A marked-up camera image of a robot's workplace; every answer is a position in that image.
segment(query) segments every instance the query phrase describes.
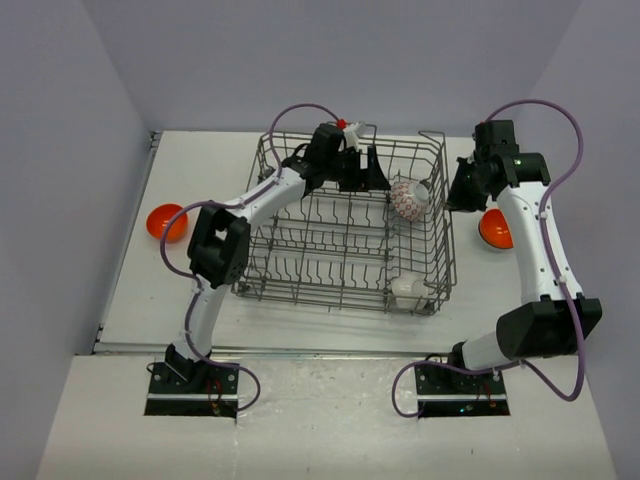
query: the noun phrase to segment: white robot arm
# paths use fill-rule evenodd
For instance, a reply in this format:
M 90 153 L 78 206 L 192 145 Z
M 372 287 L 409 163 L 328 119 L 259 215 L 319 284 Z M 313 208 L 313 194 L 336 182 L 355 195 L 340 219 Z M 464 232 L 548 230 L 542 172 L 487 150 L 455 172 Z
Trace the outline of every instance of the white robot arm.
M 510 120 L 479 124 L 475 140 L 473 156 L 458 159 L 447 208 L 485 210 L 489 195 L 498 203 L 513 238 L 522 306 L 502 315 L 494 332 L 456 345 L 450 363 L 484 370 L 531 357 L 574 353 L 575 326 L 558 280 L 573 300 L 585 337 L 600 320 L 602 307 L 598 299 L 585 298 L 569 266 L 549 200 L 540 212 L 550 183 L 546 162 L 538 153 L 520 152 Z M 547 255 L 542 220 L 559 272 Z
M 189 332 L 182 331 L 165 353 L 165 364 L 189 382 L 201 355 L 211 351 L 213 329 L 230 286 L 247 267 L 249 236 L 281 208 L 304 198 L 327 180 L 338 183 L 341 191 L 389 190 L 375 147 L 367 148 L 367 166 L 361 168 L 358 134 L 365 124 L 357 122 L 344 129 L 322 124 L 316 129 L 304 154 L 294 153 L 284 160 L 282 169 L 229 205 L 242 208 L 225 210 L 203 207 L 189 244 L 190 270 L 202 285 L 190 310 Z M 217 232 L 225 232 L 222 238 Z

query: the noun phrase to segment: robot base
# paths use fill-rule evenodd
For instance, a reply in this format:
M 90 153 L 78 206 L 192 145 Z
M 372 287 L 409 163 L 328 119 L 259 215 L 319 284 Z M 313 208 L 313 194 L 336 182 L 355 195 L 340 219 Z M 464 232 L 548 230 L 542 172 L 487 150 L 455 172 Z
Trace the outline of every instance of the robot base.
M 438 354 L 427 360 L 443 361 Z M 502 375 L 462 375 L 433 365 L 414 368 L 418 410 L 423 417 L 509 415 Z
M 236 418 L 237 370 L 200 361 L 194 363 L 189 381 L 164 362 L 153 363 L 148 370 L 151 381 L 145 415 Z

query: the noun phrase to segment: white table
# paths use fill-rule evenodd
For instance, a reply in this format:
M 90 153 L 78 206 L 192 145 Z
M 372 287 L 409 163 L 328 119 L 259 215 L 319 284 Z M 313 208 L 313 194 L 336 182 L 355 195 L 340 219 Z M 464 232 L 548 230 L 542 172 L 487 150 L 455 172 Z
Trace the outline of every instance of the white table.
M 149 176 L 97 351 L 162 352 L 177 336 L 190 282 L 160 260 L 157 240 L 145 230 L 147 215 L 163 203 L 224 201 L 244 192 L 259 134 L 165 132 Z M 420 137 L 391 137 L 415 140 Z M 473 148 L 469 138 L 447 140 L 450 175 L 455 160 Z M 193 227 L 196 213 L 190 217 Z M 331 310 L 229 295 L 214 331 L 220 349 L 290 349 L 314 352 L 447 351 L 484 334 L 519 305 L 520 283 L 512 252 L 486 246 L 477 233 L 480 214 L 454 215 L 458 285 L 432 317 Z M 169 248 L 186 268 L 184 240 Z
M 574 403 L 535 375 L 505 374 L 511 416 L 400 418 L 407 359 L 255 360 L 262 399 L 238 418 L 145 417 L 151 357 L 76 357 L 39 480 L 614 480 L 587 386 Z M 568 389 L 576 359 L 538 364 Z M 241 375 L 242 401 L 253 385 Z M 400 406 L 415 409 L 411 374 Z

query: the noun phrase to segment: orange bowl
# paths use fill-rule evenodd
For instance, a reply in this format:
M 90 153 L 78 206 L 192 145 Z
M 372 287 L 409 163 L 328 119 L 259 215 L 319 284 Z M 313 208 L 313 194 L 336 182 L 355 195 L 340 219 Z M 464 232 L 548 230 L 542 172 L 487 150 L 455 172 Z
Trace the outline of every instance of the orange bowl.
M 509 249 L 513 248 L 513 240 L 509 226 L 504 215 L 497 208 L 487 210 L 480 219 L 478 231 L 482 239 L 492 247 Z
M 162 232 L 169 223 L 169 220 L 180 210 L 182 210 L 182 207 L 175 203 L 160 205 L 147 217 L 147 232 L 149 232 L 152 237 L 160 240 L 162 238 Z M 178 220 L 172 225 L 171 230 L 169 230 L 167 242 L 175 243 L 181 240 L 187 233 L 187 225 L 189 225 L 189 217 L 184 213 L 180 215 Z

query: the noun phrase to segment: white wall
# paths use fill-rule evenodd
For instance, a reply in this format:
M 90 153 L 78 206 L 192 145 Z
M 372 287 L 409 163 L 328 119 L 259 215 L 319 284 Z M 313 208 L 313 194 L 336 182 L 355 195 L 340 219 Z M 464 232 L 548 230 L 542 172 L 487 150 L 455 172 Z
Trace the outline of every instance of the white wall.
M 316 101 L 387 132 L 468 135 L 531 91 L 580 0 L 85 4 L 153 128 L 262 131 Z
M 0 476 L 16 480 L 90 351 L 149 137 L 79 0 L 3 7 Z
M 531 95 L 560 102 L 584 129 L 583 166 L 554 202 L 573 268 L 603 304 L 588 376 L 621 480 L 640 478 L 639 24 L 637 0 L 585 0 Z M 554 176 L 573 161 L 573 133 L 559 115 L 530 107 L 516 128 Z

